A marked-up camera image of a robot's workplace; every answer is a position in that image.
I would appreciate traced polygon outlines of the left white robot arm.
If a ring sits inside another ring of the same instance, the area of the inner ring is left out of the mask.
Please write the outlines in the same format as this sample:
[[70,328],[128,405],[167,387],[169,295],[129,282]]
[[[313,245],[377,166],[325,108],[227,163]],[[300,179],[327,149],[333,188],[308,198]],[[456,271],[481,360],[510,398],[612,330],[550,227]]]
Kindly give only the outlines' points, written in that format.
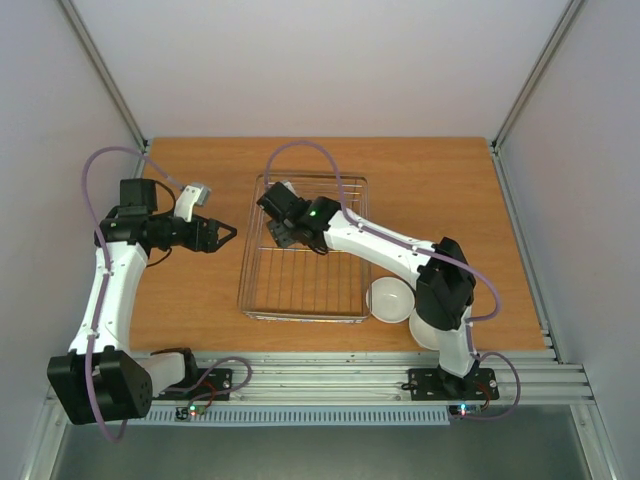
[[194,209],[206,204],[210,188],[193,183],[158,210],[151,179],[120,183],[120,200],[98,224],[94,283],[79,330],[67,354],[50,359],[47,378],[75,425],[142,418],[166,390],[179,398],[195,395],[202,375],[187,347],[173,347],[137,361],[131,355],[130,327],[137,289],[153,250],[175,247],[214,253],[236,228],[205,218]]

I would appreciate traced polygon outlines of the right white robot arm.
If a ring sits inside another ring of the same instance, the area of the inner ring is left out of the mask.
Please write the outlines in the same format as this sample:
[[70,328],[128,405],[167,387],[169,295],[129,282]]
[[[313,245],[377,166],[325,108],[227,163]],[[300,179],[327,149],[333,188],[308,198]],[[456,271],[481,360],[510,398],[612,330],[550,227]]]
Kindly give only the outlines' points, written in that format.
[[283,182],[268,186],[256,204],[268,215],[277,246],[298,243],[320,255],[346,252],[404,280],[414,293],[418,319],[434,330],[444,395],[461,399],[475,387],[479,361],[469,345],[468,321],[476,279],[456,241],[411,240],[355,215],[337,200],[300,197]]

